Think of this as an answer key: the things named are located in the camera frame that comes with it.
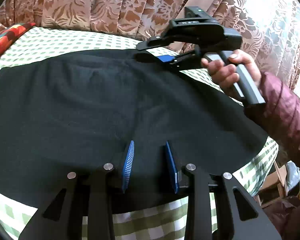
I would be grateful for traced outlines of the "person's right hand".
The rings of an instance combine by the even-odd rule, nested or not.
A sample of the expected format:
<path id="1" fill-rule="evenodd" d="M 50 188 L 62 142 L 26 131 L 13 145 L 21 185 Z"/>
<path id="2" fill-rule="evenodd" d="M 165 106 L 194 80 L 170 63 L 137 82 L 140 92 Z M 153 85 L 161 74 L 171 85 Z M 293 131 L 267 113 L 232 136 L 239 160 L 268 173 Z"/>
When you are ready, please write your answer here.
<path id="1" fill-rule="evenodd" d="M 257 87 L 260 85 L 262 75 L 254 59 L 240 49 L 235 50 L 228 59 L 230 61 L 228 65 L 225 65 L 222 60 L 209 62 L 205 58 L 202 58 L 201 64 L 207 69 L 212 81 L 219 85 L 227 96 L 240 100 L 233 90 L 234 83 L 239 81 L 239 74 L 236 73 L 236 65 L 245 65 Z"/>

